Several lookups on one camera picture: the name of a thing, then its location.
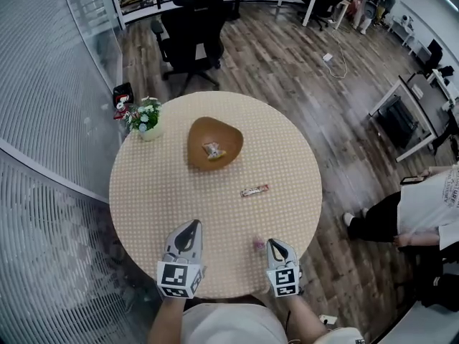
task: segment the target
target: white t-shirt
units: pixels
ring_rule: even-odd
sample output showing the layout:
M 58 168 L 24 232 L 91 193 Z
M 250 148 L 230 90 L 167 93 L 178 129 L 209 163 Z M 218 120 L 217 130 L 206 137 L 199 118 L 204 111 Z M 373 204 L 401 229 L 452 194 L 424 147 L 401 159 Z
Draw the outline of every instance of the white t-shirt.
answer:
M 436 232 L 440 249 L 459 241 L 459 168 L 402 186 L 399 234 Z
M 184 313 L 183 344 L 287 344 L 282 324 L 259 305 L 204 303 Z M 360 332 L 344 328 L 329 332 L 315 344 L 364 344 Z

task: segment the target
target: wooden floor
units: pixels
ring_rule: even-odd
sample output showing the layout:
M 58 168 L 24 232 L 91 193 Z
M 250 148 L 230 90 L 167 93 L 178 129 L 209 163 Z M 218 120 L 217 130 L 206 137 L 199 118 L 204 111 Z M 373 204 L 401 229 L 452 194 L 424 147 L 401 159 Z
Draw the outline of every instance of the wooden floor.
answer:
M 397 75 L 419 69 L 398 38 L 375 28 L 362 36 L 347 21 L 338 31 L 320 32 L 315 23 L 304 28 L 295 9 L 242 4 L 241 19 L 227 22 L 222 32 L 222 67 L 209 73 L 221 90 L 250 95 L 281 111 L 311 145 L 323 206 L 316 236 L 301 258 L 306 298 L 317 314 L 338 316 L 340 326 L 357 327 L 369 343 L 406 308 L 411 297 L 394 284 L 408 280 L 412 269 L 391 244 L 349 241 L 341 215 L 359 213 L 398 191 L 401 178 L 426 166 L 452 164 L 453 156 L 447 142 L 436 158 L 424 150 L 397 164 L 391 143 L 368 116 Z M 129 25 L 120 38 L 124 79 L 137 98 L 167 101 L 176 97 L 185 76 L 161 80 L 167 67 L 150 21 Z M 343 80 L 330 76 L 321 59 L 330 52 L 333 71 L 344 73 L 335 38 L 348 65 Z M 187 92 L 211 89 L 197 77 Z

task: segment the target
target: brown bowl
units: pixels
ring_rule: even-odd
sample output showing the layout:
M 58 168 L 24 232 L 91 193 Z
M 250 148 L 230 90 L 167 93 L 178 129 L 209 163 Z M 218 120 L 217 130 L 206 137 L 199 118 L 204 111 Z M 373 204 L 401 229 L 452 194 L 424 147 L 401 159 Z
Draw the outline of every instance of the brown bowl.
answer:
M 227 153 L 214 161 L 207 159 L 203 144 L 219 143 L 219 149 Z M 188 133 L 188 162 L 202 171 L 212 171 L 227 166 L 239 155 L 244 137 L 232 126 L 214 118 L 198 118 Z

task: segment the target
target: checkered tablecloth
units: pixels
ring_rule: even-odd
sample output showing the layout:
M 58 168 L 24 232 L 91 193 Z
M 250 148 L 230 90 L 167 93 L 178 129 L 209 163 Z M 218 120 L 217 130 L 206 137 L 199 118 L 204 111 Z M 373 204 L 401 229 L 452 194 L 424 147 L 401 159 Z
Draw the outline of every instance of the checkered tablecloth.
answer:
M 244 135 L 239 156 L 217 171 L 188 165 L 191 124 L 210 116 Z M 266 290 L 266 254 L 259 236 L 281 239 L 298 258 L 308 247 L 321 212 L 321 176 L 309 144 L 284 115 L 254 98 L 231 92 L 196 92 L 163 106 L 164 134 L 143 142 L 131 133 L 110 180 L 110 210 L 123 246 L 156 278 L 167 235 L 190 219 L 203 224 L 203 263 L 197 295 L 236 297 Z M 241 190 L 270 190 L 242 198 Z

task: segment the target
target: shoe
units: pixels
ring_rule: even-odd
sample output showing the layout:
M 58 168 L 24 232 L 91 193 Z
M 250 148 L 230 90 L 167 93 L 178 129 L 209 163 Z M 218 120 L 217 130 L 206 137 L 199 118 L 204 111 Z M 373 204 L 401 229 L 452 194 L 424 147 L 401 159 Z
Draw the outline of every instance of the shoe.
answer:
M 351 213 L 344 213 L 343 214 L 343 222 L 345 225 L 350 226 L 352 219 L 354 219 L 355 216 L 353 216 Z

